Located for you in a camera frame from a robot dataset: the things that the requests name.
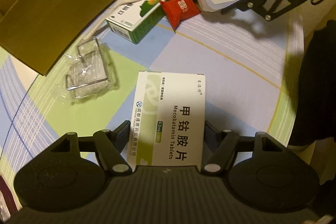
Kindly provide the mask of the checked tablecloth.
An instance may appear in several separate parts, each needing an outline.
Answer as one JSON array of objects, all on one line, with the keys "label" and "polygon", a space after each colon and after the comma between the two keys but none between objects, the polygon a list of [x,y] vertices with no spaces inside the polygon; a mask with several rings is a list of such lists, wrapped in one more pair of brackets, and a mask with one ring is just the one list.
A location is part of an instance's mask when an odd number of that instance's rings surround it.
[{"label": "checked tablecloth", "polygon": [[64,133],[87,136],[129,119],[141,70],[205,75],[206,118],[214,126],[243,135],[264,131],[288,144],[303,54],[299,10],[271,22],[253,11],[203,13],[176,31],[162,19],[138,44],[110,30],[100,39],[109,48],[118,86],[83,103],[63,90],[69,55],[44,77],[1,50],[1,175],[9,185]]}]

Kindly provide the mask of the white speckled spoon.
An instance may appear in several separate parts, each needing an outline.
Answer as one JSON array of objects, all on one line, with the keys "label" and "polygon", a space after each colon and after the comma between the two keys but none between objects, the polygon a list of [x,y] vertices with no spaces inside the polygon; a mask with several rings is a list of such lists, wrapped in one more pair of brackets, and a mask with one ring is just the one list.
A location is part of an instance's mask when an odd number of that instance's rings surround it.
[{"label": "white speckled spoon", "polygon": [[96,22],[94,22],[93,26],[89,28],[89,30],[86,30],[82,35],[81,38],[82,39],[88,39],[91,36],[93,36],[93,33],[95,31],[98,30],[98,27],[102,24],[102,22],[104,22],[104,20],[110,16],[110,14],[112,14],[112,12],[117,9],[119,6],[122,5],[127,5],[130,3],[134,3],[134,2],[138,2],[141,0],[117,0],[116,2],[114,2],[110,7],[108,7],[96,20]]}]

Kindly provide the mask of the red candy packet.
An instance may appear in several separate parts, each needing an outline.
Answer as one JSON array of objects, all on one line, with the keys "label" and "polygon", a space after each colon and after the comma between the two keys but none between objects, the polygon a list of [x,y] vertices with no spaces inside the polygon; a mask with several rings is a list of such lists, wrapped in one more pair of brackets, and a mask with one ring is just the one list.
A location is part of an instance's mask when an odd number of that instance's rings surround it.
[{"label": "red candy packet", "polygon": [[181,21],[192,18],[201,13],[201,10],[193,0],[169,0],[160,1],[167,19],[174,31]]}]

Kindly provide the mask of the clear plastic wire packet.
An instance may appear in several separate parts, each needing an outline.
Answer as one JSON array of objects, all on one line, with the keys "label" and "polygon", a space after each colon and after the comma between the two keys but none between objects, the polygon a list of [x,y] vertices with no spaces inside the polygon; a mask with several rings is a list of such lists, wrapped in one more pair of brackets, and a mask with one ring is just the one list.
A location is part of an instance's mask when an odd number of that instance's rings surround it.
[{"label": "clear plastic wire packet", "polygon": [[66,54],[66,61],[66,73],[54,87],[63,103],[84,103],[120,88],[109,48],[97,37],[80,41],[73,55]]}]

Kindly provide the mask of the white Mecobalamin medicine box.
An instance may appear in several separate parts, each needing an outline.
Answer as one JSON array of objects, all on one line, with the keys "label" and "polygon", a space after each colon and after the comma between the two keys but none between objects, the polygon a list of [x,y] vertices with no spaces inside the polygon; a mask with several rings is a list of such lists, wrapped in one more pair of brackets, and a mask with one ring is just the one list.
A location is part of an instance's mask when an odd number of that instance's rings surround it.
[{"label": "white Mecobalamin medicine box", "polygon": [[138,74],[126,160],[144,166],[201,167],[205,129],[203,74]]}]

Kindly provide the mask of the green white spray box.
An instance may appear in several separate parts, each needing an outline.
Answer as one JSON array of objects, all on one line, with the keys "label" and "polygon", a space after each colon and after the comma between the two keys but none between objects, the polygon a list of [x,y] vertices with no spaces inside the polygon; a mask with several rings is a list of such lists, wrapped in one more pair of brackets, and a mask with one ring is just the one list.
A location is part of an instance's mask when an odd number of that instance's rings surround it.
[{"label": "green white spray box", "polygon": [[112,11],[106,22],[115,34],[137,44],[164,17],[162,1],[168,0],[125,3]]}]

